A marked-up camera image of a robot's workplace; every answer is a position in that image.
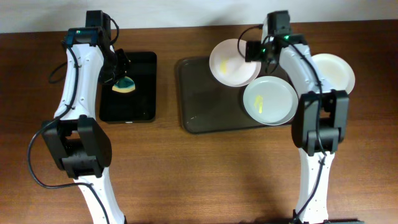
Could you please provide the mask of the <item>green and yellow sponge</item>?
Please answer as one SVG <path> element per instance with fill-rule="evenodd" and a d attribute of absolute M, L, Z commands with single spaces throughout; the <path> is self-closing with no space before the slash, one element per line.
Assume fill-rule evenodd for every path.
<path fill-rule="evenodd" d="M 136 85 L 130 77 L 123 77 L 112 86 L 112 90 L 118 93 L 130 93 L 135 89 Z"/>

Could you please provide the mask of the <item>pink round plate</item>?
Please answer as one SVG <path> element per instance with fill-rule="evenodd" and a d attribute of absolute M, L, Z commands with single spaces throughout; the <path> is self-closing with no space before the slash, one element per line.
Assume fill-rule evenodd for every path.
<path fill-rule="evenodd" d="M 241 56 L 246 52 L 246 41 L 227 39 L 211 52 L 209 66 L 212 75 L 222 84 L 231 87 L 248 85 L 260 73 L 261 62 L 246 62 Z"/>

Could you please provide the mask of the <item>light blue round plate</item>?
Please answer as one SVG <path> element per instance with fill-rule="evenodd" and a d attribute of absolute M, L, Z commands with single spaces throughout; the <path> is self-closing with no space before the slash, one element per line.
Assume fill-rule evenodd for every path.
<path fill-rule="evenodd" d="M 255 121 L 268 126 L 288 123 L 298 107 L 298 96 L 285 80 L 264 76 L 251 82 L 243 93 L 243 105 Z"/>

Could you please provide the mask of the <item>white round plate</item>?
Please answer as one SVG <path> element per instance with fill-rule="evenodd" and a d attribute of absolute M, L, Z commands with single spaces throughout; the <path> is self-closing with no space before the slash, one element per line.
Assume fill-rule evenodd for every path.
<path fill-rule="evenodd" d="M 345 90 L 347 94 L 353 91 L 355 85 L 354 71 L 345 60 L 333 54 L 316 54 L 312 59 L 323 77 L 336 90 Z"/>

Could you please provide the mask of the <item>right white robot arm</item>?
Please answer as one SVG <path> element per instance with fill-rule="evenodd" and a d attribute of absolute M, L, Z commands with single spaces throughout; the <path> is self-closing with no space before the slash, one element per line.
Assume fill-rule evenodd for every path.
<path fill-rule="evenodd" d="M 298 96 L 291 134 L 300 155 L 300 193 L 291 222 L 329 223 L 330 169 L 345 138 L 349 96 L 323 78 L 304 35 L 293 32 L 288 11 L 268 13 L 257 28 L 266 33 L 246 44 L 245 61 L 276 62 Z"/>

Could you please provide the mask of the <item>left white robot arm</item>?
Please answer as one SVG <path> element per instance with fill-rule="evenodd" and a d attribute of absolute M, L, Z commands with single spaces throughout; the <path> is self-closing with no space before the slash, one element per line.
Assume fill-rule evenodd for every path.
<path fill-rule="evenodd" d="M 116 50 L 114 20 L 101 10 L 87 11 L 84 27 L 68 30 L 63 46 L 67 73 L 54 118 L 37 131 L 56 166 L 81 190 L 94 223 L 126 223 L 109 177 L 111 141 L 96 121 L 98 85 L 126 76 L 130 61 Z"/>

